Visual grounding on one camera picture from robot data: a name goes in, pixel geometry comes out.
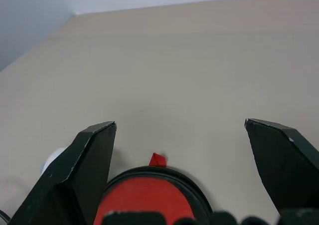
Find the red paddle case black zipper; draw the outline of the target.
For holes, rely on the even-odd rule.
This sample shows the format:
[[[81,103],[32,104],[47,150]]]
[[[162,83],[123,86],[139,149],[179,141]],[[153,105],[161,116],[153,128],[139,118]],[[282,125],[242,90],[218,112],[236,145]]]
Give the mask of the red paddle case black zipper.
[[[192,218],[209,225],[212,208],[202,190],[189,177],[167,166],[166,157],[153,153],[147,166],[126,170],[104,190],[94,225],[113,211],[159,212],[166,225]]]

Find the white rounded object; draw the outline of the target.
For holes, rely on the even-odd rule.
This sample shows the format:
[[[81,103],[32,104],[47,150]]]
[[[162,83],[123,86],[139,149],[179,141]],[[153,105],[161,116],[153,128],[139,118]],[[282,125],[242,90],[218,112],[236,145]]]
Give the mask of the white rounded object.
[[[66,147],[64,148],[59,148],[57,150],[55,150],[48,158],[47,160],[44,162],[44,164],[42,165],[41,168],[41,175],[45,172],[45,170],[48,168],[48,166],[64,151],[66,150]]]

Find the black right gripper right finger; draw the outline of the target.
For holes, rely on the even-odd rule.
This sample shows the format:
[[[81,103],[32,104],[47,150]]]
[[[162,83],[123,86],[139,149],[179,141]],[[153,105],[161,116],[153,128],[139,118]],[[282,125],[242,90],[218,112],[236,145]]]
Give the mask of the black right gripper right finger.
[[[319,209],[319,151],[296,129],[246,119],[256,167],[276,209]]]

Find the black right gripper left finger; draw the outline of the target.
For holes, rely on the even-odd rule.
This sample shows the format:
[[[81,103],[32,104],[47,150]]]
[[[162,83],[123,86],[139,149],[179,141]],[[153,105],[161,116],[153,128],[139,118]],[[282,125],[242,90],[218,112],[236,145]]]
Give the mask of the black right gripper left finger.
[[[116,123],[78,133],[40,176],[8,225],[93,225],[107,184]]]

